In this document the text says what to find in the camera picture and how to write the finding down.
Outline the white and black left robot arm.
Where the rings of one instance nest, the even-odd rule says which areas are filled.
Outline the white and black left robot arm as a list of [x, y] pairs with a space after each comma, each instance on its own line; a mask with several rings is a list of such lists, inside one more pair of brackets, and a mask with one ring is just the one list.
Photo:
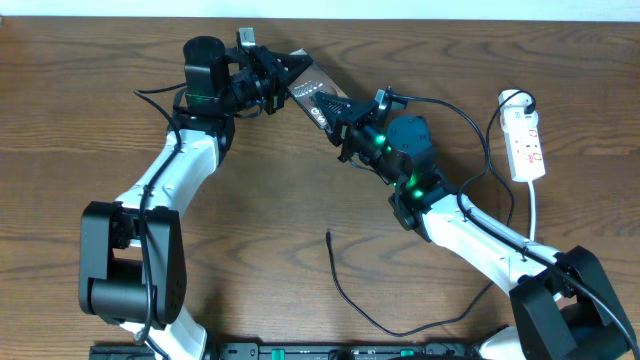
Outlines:
[[81, 216], [81, 310], [132, 333], [157, 359], [203, 359], [208, 333], [184, 305], [181, 220], [201, 184], [230, 150], [238, 118], [283, 108], [289, 87], [312, 64], [304, 50], [258, 46], [250, 28], [226, 47], [199, 36], [183, 47], [182, 83], [171, 86], [165, 144], [150, 167], [112, 202]]

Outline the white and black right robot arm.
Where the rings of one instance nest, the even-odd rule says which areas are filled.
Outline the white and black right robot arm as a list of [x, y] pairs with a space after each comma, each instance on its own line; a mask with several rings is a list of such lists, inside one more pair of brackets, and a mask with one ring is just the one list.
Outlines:
[[420, 116], [387, 118], [408, 99], [354, 101], [325, 92], [311, 100], [343, 162], [353, 156], [394, 187], [389, 198], [408, 231], [479, 270], [508, 297], [515, 323], [475, 345], [485, 359], [617, 359], [637, 354], [635, 332], [604, 269], [576, 246], [561, 252], [528, 239], [475, 207], [436, 166]]

